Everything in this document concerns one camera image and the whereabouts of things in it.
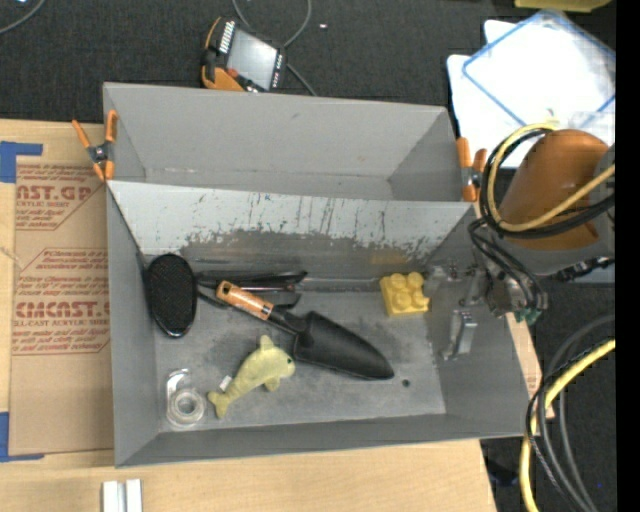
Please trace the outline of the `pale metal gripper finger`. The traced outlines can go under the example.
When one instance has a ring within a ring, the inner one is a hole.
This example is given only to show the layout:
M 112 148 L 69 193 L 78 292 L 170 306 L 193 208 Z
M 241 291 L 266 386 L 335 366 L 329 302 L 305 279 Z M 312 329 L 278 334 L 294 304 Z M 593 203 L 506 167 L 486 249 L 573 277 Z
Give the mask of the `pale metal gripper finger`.
M 471 311 L 454 310 L 450 316 L 449 343 L 440 351 L 445 360 L 454 360 L 471 352 L 478 322 Z
M 470 279 L 476 273 L 474 263 L 461 265 L 456 259 L 447 259 L 429 263 L 426 267 L 424 290 L 436 291 L 445 283 L 461 282 Z

